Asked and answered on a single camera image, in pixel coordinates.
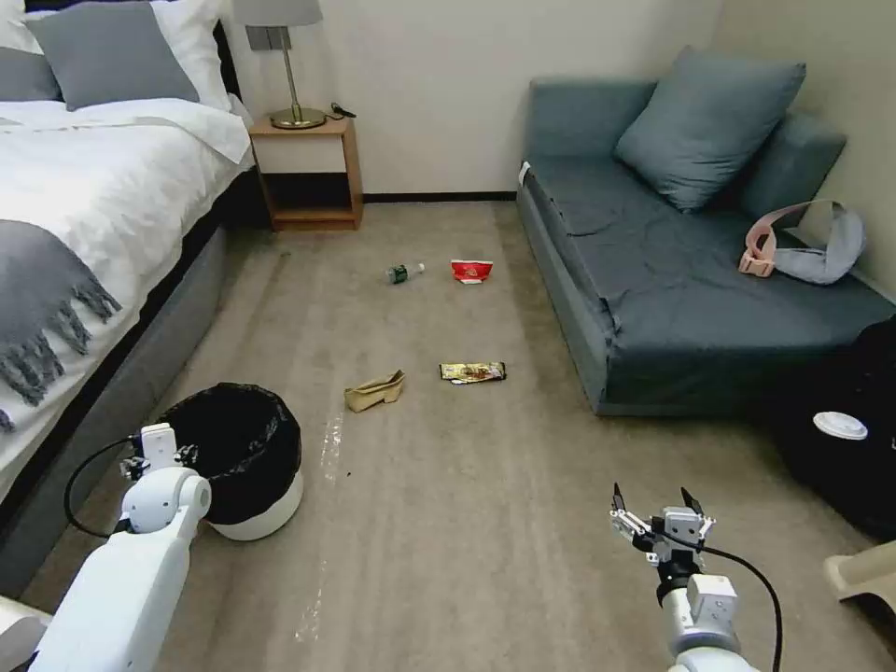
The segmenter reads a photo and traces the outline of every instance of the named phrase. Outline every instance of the gray sofa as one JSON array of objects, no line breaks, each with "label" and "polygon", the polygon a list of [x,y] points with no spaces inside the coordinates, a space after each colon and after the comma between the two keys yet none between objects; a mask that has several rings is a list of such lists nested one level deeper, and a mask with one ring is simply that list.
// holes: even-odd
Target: gray sofa
[{"label": "gray sofa", "polygon": [[894,313],[852,276],[819,287],[737,271],[752,222],[810,200],[846,138],[789,115],[730,188],[685,215],[612,157],[653,87],[533,82],[519,211],[595,413],[748,412]]}]

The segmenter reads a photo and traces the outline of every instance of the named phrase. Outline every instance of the wooden nightstand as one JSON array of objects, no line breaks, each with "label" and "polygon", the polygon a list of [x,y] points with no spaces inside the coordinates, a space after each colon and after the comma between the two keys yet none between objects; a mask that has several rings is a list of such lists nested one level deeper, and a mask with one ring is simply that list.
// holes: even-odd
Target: wooden nightstand
[{"label": "wooden nightstand", "polygon": [[357,229],[364,212],[355,124],[333,121],[307,131],[249,131],[261,189],[275,231]]}]

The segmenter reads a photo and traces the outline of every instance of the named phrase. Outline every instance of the white wall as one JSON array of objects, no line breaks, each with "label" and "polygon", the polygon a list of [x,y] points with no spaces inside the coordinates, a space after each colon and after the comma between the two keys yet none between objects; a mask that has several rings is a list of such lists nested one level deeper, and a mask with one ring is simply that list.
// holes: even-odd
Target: white wall
[{"label": "white wall", "polygon": [[[657,76],[708,44],[721,0],[321,0],[292,30],[301,101],[358,114],[368,193],[515,186],[528,82]],[[228,25],[246,104],[284,107],[282,56]]]},{"label": "white wall", "polygon": [[[732,53],[805,61],[796,106],[848,136],[821,189],[861,212],[868,251],[859,269],[896,297],[896,2],[727,0],[713,45]],[[807,218],[816,235],[826,218]]]}]

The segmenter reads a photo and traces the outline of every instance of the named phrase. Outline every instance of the blue throw pillow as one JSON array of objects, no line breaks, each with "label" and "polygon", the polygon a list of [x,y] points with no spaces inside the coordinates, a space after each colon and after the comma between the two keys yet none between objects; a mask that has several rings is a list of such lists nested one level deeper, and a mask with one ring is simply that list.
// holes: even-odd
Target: blue throw pillow
[{"label": "blue throw pillow", "polygon": [[805,79],[805,63],[686,47],[616,146],[616,157],[684,212],[698,210],[747,164]]}]

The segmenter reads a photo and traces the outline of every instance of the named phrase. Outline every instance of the white cup lid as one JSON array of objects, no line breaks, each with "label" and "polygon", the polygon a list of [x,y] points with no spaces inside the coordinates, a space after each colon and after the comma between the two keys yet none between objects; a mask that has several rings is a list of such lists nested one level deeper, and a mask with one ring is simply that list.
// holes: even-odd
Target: white cup lid
[{"label": "white cup lid", "polygon": [[815,426],[828,436],[846,441],[864,441],[868,438],[868,427],[852,415],[826,411],[818,413],[812,419]]}]

